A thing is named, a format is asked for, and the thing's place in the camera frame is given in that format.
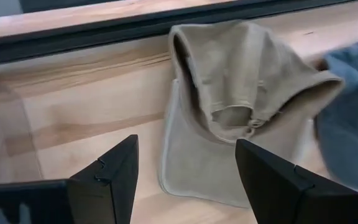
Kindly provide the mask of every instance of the light wood table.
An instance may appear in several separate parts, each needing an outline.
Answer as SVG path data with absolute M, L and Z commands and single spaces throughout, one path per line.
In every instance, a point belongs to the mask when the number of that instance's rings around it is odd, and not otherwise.
M 157 1 L 155 7 L 171 7 L 165 2 Z M 98 7 L 100 11 L 95 9 L 94 14 L 79 9 L 66 19 L 49 18 L 43 23 L 35 14 L 11 21 L 0 18 L 0 35 L 50 28 L 57 21 L 72 25 L 115 16 L 115 11 Z M 358 2 L 253 22 L 271 28 L 305 60 L 311 60 L 358 41 Z M 13 31 L 7 26 L 10 23 L 25 26 Z M 0 65 L 0 84 L 23 97 L 44 178 L 69 177 L 126 136 L 138 134 L 140 169 L 132 223 L 255 223 L 251 210 L 161 191 L 157 168 L 173 77 L 166 36 Z M 9 99 L 0 98 L 3 103 Z M 310 148 L 301 165 L 326 175 L 313 141 Z M 25 167 L 31 152 L 19 147 L 8 150 Z
M 0 17 L 0 37 L 235 0 L 120 0 Z

